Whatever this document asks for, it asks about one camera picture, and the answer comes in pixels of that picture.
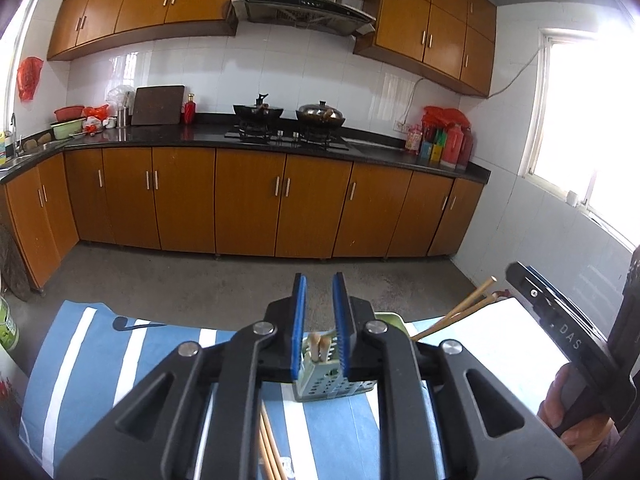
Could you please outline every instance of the bottle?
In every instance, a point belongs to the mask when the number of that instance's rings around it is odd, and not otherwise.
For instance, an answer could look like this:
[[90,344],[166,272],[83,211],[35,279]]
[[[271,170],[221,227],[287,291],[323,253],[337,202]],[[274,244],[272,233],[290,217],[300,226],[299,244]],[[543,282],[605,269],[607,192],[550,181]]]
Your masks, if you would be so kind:
[[193,102],[193,94],[188,95],[189,100],[184,104],[184,124],[193,123],[193,117],[196,115],[196,103]]

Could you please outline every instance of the cutting board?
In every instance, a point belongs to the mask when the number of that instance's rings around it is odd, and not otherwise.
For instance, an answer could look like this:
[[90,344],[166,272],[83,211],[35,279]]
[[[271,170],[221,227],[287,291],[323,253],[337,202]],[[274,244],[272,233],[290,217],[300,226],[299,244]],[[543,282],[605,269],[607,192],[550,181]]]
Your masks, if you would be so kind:
[[178,124],[184,85],[141,86],[136,90],[131,124]]

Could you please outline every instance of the red bottle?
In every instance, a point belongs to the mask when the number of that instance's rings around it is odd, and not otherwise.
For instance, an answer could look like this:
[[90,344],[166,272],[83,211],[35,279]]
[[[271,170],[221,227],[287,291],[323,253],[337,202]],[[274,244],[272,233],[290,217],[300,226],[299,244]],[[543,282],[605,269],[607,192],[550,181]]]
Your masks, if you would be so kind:
[[184,124],[193,123],[196,115],[196,103],[193,102],[193,94],[188,95],[189,100],[184,104]]
[[460,155],[460,148],[462,147],[462,139],[465,136],[460,129],[459,124],[454,124],[447,129],[447,142],[442,150],[442,157],[440,158],[440,165],[451,170],[456,169],[458,163],[458,156]]

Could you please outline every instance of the window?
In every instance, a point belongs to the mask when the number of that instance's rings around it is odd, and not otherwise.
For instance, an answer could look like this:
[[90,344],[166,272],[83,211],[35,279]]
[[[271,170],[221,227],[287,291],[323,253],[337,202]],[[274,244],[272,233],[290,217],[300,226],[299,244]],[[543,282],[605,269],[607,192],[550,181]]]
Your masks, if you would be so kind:
[[37,0],[23,0],[0,38],[0,128],[9,129],[22,42]]
[[640,244],[640,57],[631,33],[544,36],[529,177]]

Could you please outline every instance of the concrete floor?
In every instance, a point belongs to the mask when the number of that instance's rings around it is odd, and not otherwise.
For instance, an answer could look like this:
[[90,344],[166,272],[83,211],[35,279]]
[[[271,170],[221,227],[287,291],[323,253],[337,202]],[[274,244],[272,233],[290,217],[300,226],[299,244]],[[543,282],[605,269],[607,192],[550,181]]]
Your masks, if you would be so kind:
[[334,327],[332,275],[344,273],[352,296],[377,311],[413,321],[448,312],[473,289],[448,259],[283,260],[161,253],[78,244],[46,285],[27,302],[9,296],[20,327],[14,360],[30,374],[63,301],[104,303],[123,316],[168,324],[237,330],[262,319],[270,301],[291,292],[293,277],[308,279],[306,330]]

